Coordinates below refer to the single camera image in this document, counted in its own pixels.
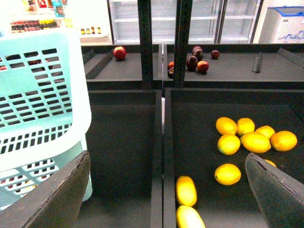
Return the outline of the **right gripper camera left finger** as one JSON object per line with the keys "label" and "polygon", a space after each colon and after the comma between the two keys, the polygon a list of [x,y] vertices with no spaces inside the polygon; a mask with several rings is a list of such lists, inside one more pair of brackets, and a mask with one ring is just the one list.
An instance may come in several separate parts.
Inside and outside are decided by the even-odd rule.
{"label": "right gripper camera left finger", "polygon": [[83,151],[50,178],[0,213],[2,228],[72,228],[78,217],[90,172]]}

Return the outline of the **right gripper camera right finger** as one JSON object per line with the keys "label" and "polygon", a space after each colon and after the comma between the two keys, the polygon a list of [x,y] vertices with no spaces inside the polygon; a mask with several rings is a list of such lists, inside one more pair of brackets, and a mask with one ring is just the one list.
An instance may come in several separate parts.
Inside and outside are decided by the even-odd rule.
{"label": "right gripper camera right finger", "polygon": [[245,170],[251,191],[269,228],[304,226],[304,185],[254,153]]}

